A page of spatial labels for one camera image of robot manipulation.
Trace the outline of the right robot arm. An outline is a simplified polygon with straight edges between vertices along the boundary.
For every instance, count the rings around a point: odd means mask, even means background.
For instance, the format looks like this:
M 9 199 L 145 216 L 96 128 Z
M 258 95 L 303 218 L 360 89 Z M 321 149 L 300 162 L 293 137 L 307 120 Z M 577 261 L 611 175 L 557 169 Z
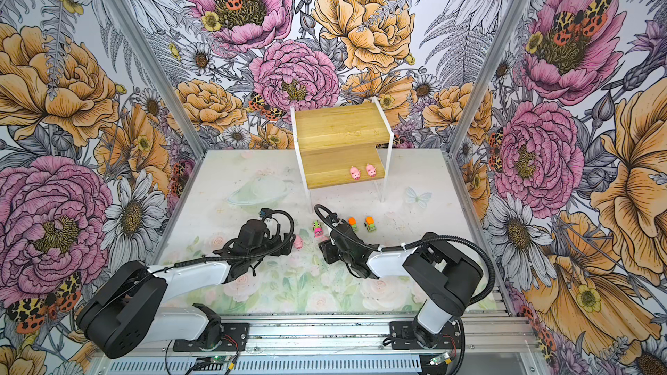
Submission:
M 315 212 L 330 230 L 329 240 L 320 244 L 326 263 L 340 261 L 358 279 L 408 277 L 425 293 L 427 300 L 413 320 L 410 336 L 420 347 L 436 347 L 447 324 L 493 291 L 493 262 L 468 239 L 428 232 L 408 244 L 370 245 L 328 208 L 318 204 Z

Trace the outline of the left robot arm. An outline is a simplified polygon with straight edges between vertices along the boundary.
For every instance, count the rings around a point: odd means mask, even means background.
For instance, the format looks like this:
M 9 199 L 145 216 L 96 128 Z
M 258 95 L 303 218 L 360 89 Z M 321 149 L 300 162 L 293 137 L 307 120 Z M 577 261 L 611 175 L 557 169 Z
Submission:
M 168 302 L 255 274 L 264 258 L 289 255 L 295 239 L 292 215 L 262 208 L 259 218 L 248 220 L 238 236 L 211 255 L 162 266 L 129 261 L 86 302 L 77 327 L 109 359 L 160 341 L 213 350 L 224 339 L 222 317 L 203 304 L 168 307 Z

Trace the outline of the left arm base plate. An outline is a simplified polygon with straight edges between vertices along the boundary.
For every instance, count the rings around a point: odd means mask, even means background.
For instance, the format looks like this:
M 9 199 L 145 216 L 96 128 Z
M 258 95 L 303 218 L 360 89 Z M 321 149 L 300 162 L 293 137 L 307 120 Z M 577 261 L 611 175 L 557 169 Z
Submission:
M 176 340 L 174 352 L 244 352 L 249 337 L 248 323 L 221 323 L 197 340 Z

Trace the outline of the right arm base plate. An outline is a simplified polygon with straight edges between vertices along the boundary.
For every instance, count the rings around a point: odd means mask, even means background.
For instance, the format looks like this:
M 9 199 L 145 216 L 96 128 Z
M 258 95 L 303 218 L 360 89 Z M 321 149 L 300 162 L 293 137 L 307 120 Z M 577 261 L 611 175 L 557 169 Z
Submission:
M 460 322 L 448 322 L 438 334 L 417 329 L 414 321 L 389 322 L 389 345 L 393 350 L 451 350 L 460 349 L 465 343 L 465 333 Z

